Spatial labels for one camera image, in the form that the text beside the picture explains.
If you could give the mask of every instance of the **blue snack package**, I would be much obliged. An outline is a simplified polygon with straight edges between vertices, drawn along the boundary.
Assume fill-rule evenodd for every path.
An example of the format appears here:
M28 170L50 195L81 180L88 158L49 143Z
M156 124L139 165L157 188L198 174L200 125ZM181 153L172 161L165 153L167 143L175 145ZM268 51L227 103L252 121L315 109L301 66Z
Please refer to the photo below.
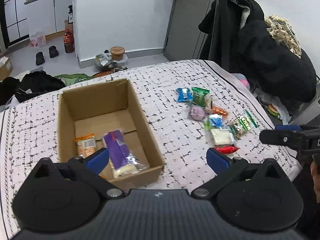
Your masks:
M210 114L208 116L208 123L211 128L223 127L222 115L220 114Z
M177 88L178 93L177 102L187 102L193 100L193 96L189 88Z

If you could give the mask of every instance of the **green snack package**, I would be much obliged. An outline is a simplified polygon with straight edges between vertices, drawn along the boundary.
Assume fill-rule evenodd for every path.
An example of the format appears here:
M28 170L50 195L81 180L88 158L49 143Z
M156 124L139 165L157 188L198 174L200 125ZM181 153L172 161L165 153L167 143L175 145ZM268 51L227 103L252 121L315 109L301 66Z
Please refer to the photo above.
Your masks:
M205 96L209 94L210 90L193 87L192 91L193 91L192 103L197 106L205 107Z

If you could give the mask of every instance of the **gray tiled floor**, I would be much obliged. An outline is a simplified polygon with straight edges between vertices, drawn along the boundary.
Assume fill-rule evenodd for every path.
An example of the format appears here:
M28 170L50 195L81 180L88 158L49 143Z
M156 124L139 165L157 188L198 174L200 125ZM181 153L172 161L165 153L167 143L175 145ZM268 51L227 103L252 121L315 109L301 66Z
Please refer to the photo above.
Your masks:
M49 47L56 46L59 56L55 58L49 57ZM31 46L19 49L9 55L13 65L13 71L10 76L14 77L27 70L33 70L36 66L36 53L42 51L44 54L45 63L41 66L49 75L56 76L60 74L85 73L89 76L98 73L94 66L87 68L80 68L75 53L65 53L63 37L59 37L47 42L46 45L40 48L33 48ZM138 57L128 59L128 68L135 68L153 64L168 62L163 55L153 55L146 57Z

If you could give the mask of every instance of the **tablecloth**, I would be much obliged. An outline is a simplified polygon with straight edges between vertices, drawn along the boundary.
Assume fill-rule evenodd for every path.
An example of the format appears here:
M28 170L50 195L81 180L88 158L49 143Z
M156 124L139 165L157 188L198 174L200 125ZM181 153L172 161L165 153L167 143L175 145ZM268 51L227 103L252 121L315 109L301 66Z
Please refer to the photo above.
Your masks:
M40 158L57 162L57 113L59 95L65 89L119 78L131 80L165 160L163 174L147 188L185 188L192 191L212 179L215 173L206 163L212 138L202 122L187 118L188 106L176 102L179 87L210 90L214 103L229 112L228 120L248 109L259 127L239 142L232 154L250 163L275 158L283 170L292 174L298 167L296 152L280 146L263 145L259 132L274 126L252 94L230 73L211 61L185 60L117 72L46 93L0 113L0 239L19 231L12 213L12 199Z

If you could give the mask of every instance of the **shoe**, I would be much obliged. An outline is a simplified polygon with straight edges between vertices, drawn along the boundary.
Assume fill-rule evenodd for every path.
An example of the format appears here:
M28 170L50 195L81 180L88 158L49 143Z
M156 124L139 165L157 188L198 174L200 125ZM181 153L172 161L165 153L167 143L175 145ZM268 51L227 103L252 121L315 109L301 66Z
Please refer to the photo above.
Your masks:
M57 51L56 46L49 47L49 54L50 54L50 58L57 57L59 55L59 52Z
M44 63L44 57L42 51L36 54L36 65L39 66Z

